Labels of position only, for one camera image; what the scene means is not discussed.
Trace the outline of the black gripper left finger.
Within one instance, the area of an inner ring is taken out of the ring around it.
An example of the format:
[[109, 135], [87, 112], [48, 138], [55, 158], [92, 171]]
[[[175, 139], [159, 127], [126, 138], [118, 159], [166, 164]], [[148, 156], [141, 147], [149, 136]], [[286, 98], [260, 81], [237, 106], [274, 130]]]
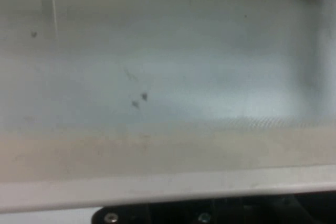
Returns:
[[91, 223], [213, 223], [213, 211], [210, 199], [106, 206]]

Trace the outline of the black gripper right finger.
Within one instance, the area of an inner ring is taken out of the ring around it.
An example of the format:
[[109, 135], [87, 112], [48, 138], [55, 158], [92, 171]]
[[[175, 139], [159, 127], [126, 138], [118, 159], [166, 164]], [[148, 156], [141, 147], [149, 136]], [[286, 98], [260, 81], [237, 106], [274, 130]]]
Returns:
[[214, 200], [215, 223], [335, 223], [335, 191]]

